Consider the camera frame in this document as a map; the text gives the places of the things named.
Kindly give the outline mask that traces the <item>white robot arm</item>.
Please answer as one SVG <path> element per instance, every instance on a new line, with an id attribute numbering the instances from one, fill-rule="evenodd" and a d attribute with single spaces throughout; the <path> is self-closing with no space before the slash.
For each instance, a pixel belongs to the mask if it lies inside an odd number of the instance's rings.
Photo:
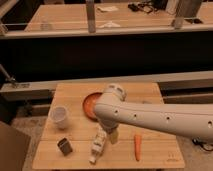
<path id="1" fill-rule="evenodd" d="M 118 124 L 213 143 L 213 104 L 143 104 L 127 102 L 119 84 L 108 84 L 96 101 L 94 113 L 108 133 Z"/>

